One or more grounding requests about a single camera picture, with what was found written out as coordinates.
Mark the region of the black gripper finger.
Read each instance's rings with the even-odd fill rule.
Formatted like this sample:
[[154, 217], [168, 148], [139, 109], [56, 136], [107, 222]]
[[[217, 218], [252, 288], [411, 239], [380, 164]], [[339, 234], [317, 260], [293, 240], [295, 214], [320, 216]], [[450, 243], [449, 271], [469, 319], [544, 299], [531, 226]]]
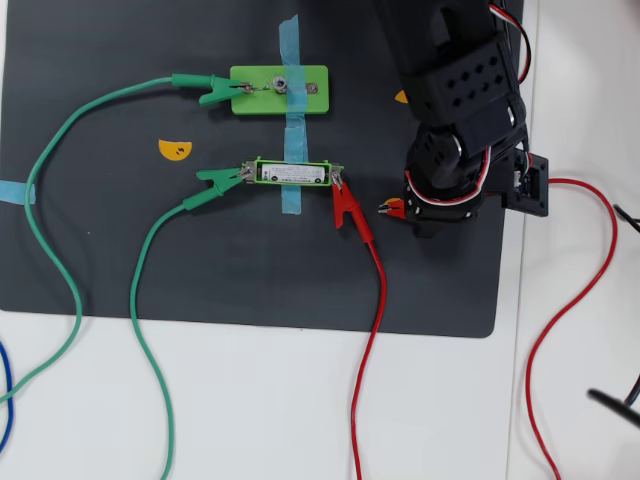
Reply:
[[449, 222], [434, 220], [418, 220], [411, 223], [413, 234], [417, 238], [434, 238], [439, 232], [450, 225]]

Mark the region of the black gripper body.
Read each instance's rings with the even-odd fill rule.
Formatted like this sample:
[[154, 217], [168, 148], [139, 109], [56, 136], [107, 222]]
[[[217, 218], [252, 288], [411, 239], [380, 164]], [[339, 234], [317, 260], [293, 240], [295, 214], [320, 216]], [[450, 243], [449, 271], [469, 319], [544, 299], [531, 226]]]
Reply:
[[492, 147], [470, 154], [454, 133], [421, 123], [404, 170], [406, 221], [454, 224], [476, 216], [484, 203], [492, 161]]

